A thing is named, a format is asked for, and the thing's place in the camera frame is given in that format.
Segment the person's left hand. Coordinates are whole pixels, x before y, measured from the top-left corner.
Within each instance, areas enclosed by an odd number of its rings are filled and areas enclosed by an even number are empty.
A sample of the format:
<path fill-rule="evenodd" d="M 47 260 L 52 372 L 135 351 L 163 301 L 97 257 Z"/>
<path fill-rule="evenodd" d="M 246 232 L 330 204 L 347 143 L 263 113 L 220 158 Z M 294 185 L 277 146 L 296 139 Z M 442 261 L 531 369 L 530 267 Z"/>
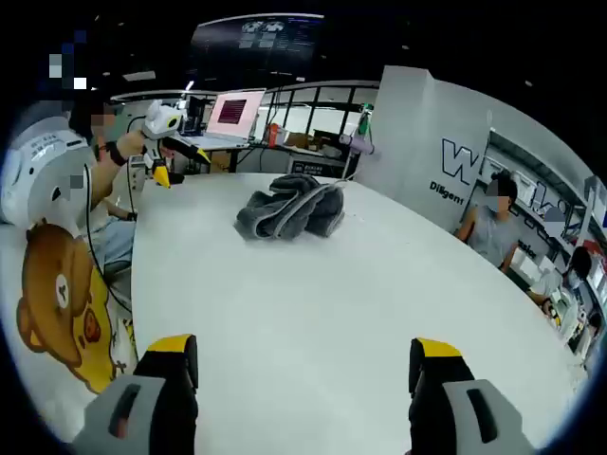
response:
<path fill-rule="evenodd" d="M 144 147 L 145 136 L 140 130 L 131 131 L 122 135 L 117 141 L 117 148 L 124 159 L 133 155 L 140 155 Z"/>

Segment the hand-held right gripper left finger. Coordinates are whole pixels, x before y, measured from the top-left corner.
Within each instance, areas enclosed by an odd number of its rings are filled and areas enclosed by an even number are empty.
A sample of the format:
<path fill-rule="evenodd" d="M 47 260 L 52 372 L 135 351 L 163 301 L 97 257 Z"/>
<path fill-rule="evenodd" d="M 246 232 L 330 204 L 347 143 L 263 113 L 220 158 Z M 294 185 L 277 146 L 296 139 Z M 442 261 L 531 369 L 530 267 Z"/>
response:
<path fill-rule="evenodd" d="M 84 411 L 73 454 L 193 454 L 198 417 L 196 336 L 151 344 Z"/>

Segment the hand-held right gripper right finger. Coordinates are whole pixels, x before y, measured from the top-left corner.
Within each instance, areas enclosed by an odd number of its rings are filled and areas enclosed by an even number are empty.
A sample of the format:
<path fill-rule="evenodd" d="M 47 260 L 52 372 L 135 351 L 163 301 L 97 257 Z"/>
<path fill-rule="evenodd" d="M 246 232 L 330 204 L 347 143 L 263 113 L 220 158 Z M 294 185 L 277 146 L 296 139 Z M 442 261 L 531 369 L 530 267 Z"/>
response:
<path fill-rule="evenodd" d="M 446 342 L 416 337 L 409 360 L 411 454 L 534 454 L 522 415 Z"/>

